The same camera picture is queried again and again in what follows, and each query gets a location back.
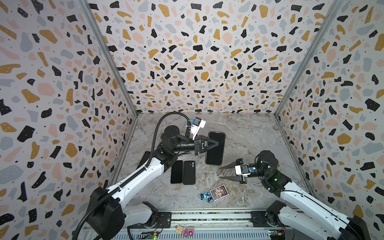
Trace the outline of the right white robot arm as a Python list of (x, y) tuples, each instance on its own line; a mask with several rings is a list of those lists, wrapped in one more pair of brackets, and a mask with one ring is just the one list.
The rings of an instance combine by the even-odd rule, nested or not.
[(246, 184), (248, 178), (259, 178), (268, 192), (280, 201), (273, 202), (265, 218), (272, 227), (289, 226), (313, 240), (369, 240), (366, 222), (354, 215), (348, 217), (325, 205), (278, 170), (279, 161), (271, 151), (261, 151), (252, 164), (242, 159), (225, 166), (234, 169), (228, 180)]

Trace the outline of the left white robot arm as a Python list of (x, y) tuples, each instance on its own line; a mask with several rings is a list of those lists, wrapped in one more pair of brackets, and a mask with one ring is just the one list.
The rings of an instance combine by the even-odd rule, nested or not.
[(124, 208), (147, 184), (165, 173), (178, 159), (179, 152), (205, 153), (219, 145), (206, 136), (188, 138), (177, 126), (168, 126), (161, 135), (161, 143), (154, 153), (128, 177), (106, 189), (95, 189), (85, 215), (88, 225), (97, 233), (97, 239), (110, 240), (124, 225), (153, 225), (158, 210), (149, 203)]

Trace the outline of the black phone case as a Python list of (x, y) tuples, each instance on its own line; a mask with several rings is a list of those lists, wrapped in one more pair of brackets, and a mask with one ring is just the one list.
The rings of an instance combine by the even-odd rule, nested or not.
[(196, 183), (196, 162), (185, 161), (183, 165), (183, 184), (194, 185)]

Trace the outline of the large black phone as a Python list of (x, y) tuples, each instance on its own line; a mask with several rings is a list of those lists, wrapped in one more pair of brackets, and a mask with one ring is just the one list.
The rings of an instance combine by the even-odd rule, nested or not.
[(171, 184), (181, 184), (183, 182), (183, 161), (176, 161), (171, 169)]

